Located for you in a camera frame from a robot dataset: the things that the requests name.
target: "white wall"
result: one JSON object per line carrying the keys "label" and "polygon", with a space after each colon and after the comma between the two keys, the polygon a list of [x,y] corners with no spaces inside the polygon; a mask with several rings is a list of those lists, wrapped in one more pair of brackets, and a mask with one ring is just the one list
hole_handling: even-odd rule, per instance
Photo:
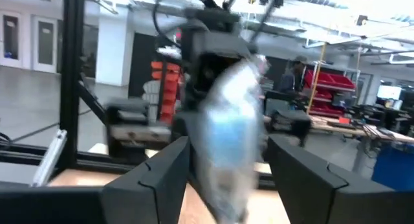
{"label": "white wall", "polygon": [[99,18],[96,82],[123,86],[129,83],[133,50],[133,13],[119,9],[114,17],[101,9]]}
{"label": "white wall", "polygon": [[[85,5],[87,17],[85,23],[90,25],[98,24],[99,6],[95,3]],[[21,36],[20,47],[23,48],[22,60],[23,69],[32,69],[32,49],[33,49],[33,17],[47,17],[51,19],[63,19],[62,0],[40,1],[40,0],[0,0],[0,10],[20,13]]]}
{"label": "white wall", "polygon": [[[63,5],[61,0],[53,0],[51,2],[40,0],[0,0],[0,10],[11,10],[19,12],[23,15],[22,27],[24,28],[24,33],[22,36],[22,42],[24,48],[24,69],[31,69],[32,67],[32,17],[36,15],[54,19],[62,19],[62,7]],[[87,2],[85,5],[85,23],[98,26],[100,15],[100,7],[96,3]],[[164,14],[158,15],[158,22],[160,23],[161,28],[177,24],[178,21],[182,21],[182,19],[173,16],[166,16]],[[133,12],[132,22],[128,27],[132,28],[135,32],[151,35],[156,34],[150,14],[147,10]],[[293,59],[297,55],[304,55],[308,57],[310,61],[319,60],[320,57],[320,48],[304,49],[302,47],[304,42],[296,39],[274,37],[263,34],[258,39],[258,43],[260,53],[267,56]],[[127,60],[125,63],[130,63],[131,61],[129,50],[131,49],[125,49],[125,51],[128,52],[124,55],[125,60]],[[355,68],[355,59],[351,58],[349,55],[344,55],[344,53],[346,52],[339,54],[338,50],[328,47],[325,60],[334,62],[335,66]],[[399,80],[414,80],[413,69],[406,68],[404,66],[372,66],[370,65],[370,61],[368,61],[368,59],[369,58],[362,58],[359,65],[359,69],[362,73],[373,75],[373,81],[371,82],[372,86],[368,91],[368,102],[375,100],[376,91],[380,80],[383,77],[395,78]],[[121,83],[124,84],[127,77],[123,75],[121,80]]]}

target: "door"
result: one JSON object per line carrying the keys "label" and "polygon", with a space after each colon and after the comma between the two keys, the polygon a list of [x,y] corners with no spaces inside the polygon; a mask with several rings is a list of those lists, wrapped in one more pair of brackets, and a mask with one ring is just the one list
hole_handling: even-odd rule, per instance
{"label": "door", "polygon": [[371,74],[360,74],[358,77],[358,105],[365,104],[372,77]]}
{"label": "door", "polygon": [[34,18],[34,70],[56,73],[58,55],[58,20]]}
{"label": "door", "polygon": [[0,65],[22,68],[21,15],[0,10]]}

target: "shelf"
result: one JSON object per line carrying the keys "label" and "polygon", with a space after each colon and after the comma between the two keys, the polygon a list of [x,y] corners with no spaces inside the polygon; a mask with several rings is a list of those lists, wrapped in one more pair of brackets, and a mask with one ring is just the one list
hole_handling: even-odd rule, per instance
{"label": "shelf", "polygon": [[317,88],[318,88],[318,87],[321,87],[321,88],[330,89],[330,90],[335,90],[335,91],[349,91],[349,92],[354,92],[354,91],[355,91],[355,89],[344,88],[344,87],[338,87],[338,86],[335,86],[335,85],[318,84],[316,87],[317,87]]}
{"label": "shelf", "polygon": [[316,96],[313,98],[313,100],[320,101],[320,102],[328,102],[328,103],[332,102],[332,100],[330,100],[328,98],[320,98],[320,97],[316,97]]}
{"label": "shelf", "polygon": [[[309,67],[317,67],[319,64],[319,62],[311,62],[309,65]],[[338,67],[338,66],[333,66],[331,64],[328,63],[321,63],[321,68],[325,68],[325,69],[332,69],[335,71],[343,71],[343,72],[351,72],[351,73],[358,73],[359,70],[358,69],[350,69],[350,68],[346,68],[346,67]]]}
{"label": "shelf", "polygon": [[[311,86],[313,83],[313,71],[305,72],[305,84]],[[318,84],[316,88],[335,90],[335,91],[355,91],[355,85],[347,77],[329,74],[319,73]]]}
{"label": "shelf", "polygon": [[325,117],[342,117],[343,115],[339,115],[339,114],[334,114],[334,113],[326,113],[323,111],[309,111],[309,114],[311,115],[321,115],[321,116],[325,116]]}

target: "computer monitor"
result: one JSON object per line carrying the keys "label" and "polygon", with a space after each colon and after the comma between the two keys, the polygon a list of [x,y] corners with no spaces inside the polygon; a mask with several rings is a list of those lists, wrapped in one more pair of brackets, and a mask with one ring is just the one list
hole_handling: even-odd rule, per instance
{"label": "computer monitor", "polygon": [[402,106],[402,100],[397,100],[397,101],[394,102],[393,109],[397,110],[397,111],[400,111],[401,106]]}
{"label": "computer monitor", "polygon": [[400,99],[401,94],[401,87],[392,86],[392,85],[380,85],[378,88],[378,93],[376,96],[378,98],[385,98],[385,99]]}
{"label": "computer monitor", "polygon": [[354,104],[354,98],[351,94],[341,94],[338,93],[334,95],[332,99],[332,106],[334,107],[344,107],[349,108],[352,107]]}

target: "workbench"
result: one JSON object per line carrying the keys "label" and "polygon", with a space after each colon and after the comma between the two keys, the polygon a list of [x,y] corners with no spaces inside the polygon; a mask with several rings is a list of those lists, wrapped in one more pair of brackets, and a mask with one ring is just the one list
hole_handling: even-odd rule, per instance
{"label": "workbench", "polygon": [[399,133],[393,132],[393,137],[384,135],[376,129],[376,126],[365,125],[364,128],[368,131],[364,131],[362,129],[345,129],[332,127],[327,124],[328,122],[339,122],[339,120],[336,118],[310,116],[310,119],[312,120],[312,129],[361,137],[361,141],[357,146],[358,151],[356,153],[354,165],[352,168],[352,171],[359,175],[362,173],[362,169],[365,166],[365,162],[367,160],[366,151],[369,149],[369,145],[371,144],[373,137],[381,141],[388,140],[395,142],[414,143],[414,138],[407,137]]}
{"label": "workbench", "polygon": [[[89,152],[107,154],[105,144],[96,144]],[[157,151],[147,150],[148,157],[154,156]],[[258,172],[270,173],[267,164],[256,163]],[[79,170],[65,170],[50,182],[49,186],[103,186],[121,175]],[[246,223],[278,223],[289,224],[283,203],[278,192],[255,190],[247,204],[248,217]],[[187,184],[181,206],[180,224],[214,224],[213,216],[201,201],[196,191]]]}

